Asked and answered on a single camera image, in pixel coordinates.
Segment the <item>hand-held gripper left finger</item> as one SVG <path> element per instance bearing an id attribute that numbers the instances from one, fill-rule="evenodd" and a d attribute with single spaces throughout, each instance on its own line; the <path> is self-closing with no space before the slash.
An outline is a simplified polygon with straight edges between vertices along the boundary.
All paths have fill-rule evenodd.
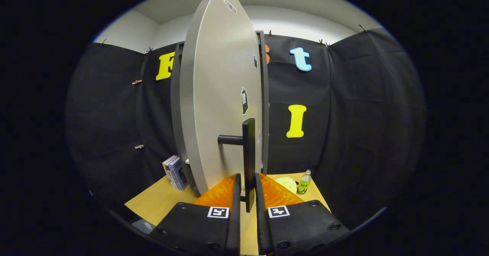
<path id="1" fill-rule="evenodd" d="M 230 207 L 178 202 L 152 230 L 151 237 L 183 256 L 239 256 L 240 173 L 223 183 L 230 186 Z"/>

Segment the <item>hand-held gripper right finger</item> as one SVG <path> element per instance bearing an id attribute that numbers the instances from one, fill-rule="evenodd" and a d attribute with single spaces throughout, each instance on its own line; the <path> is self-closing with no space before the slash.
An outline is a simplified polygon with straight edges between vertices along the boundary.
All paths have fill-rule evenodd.
<path id="1" fill-rule="evenodd" d="M 304 201 L 261 173 L 255 183 L 259 254 L 319 256 L 350 235 L 319 200 Z"/>

